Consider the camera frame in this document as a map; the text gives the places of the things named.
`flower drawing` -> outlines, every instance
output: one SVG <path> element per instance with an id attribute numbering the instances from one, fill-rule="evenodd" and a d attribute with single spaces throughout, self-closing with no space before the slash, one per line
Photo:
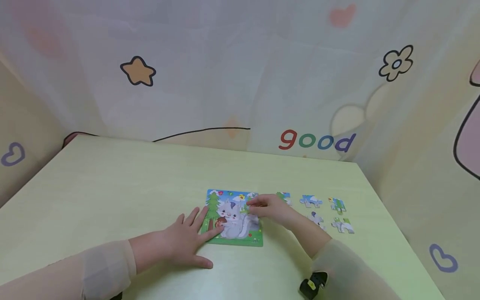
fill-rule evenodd
<path id="1" fill-rule="evenodd" d="M 381 77 L 386 77 L 388 82 L 395 80 L 399 74 L 406 73 L 410 70 L 413 61 L 410 59 L 413 46 L 407 45 L 400 50 L 388 51 L 384 56 L 384 65 L 378 71 Z"/>

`beige sleeve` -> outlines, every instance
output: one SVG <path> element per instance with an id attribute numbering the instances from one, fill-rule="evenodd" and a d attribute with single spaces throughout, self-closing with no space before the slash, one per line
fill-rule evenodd
<path id="1" fill-rule="evenodd" d="M 128 240 L 106 243 L 0 286 L 2 300 L 108 300 L 136 275 Z"/>
<path id="2" fill-rule="evenodd" d="M 330 240 L 313 258 L 313 272 L 327 272 L 325 300 L 396 300 L 398 295 L 349 247 Z"/>

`right hand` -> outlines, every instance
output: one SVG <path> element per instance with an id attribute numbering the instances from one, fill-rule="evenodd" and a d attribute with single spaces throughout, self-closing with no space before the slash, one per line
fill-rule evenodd
<path id="1" fill-rule="evenodd" d="M 267 217 L 283 227 L 290 229 L 292 220 L 299 215 L 275 194 L 261 194 L 247 202 L 250 214 Z"/>

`curtain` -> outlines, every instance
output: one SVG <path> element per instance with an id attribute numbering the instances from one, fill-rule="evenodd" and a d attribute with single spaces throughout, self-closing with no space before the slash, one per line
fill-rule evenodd
<path id="1" fill-rule="evenodd" d="M 5 0 L 0 52 L 60 134 L 358 163 L 462 299 L 479 267 L 479 17 L 476 0 Z"/>

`orange star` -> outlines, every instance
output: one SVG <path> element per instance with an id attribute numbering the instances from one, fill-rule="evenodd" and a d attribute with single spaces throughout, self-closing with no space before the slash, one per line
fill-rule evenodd
<path id="1" fill-rule="evenodd" d="M 131 84 L 153 86 L 152 77 L 156 74 L 156 71 L 154 68 L 147 66 L 140 56 L 134 56 L 130 62 L 121 64 L 120 68 L 127 74 L 128 81 Z"/>

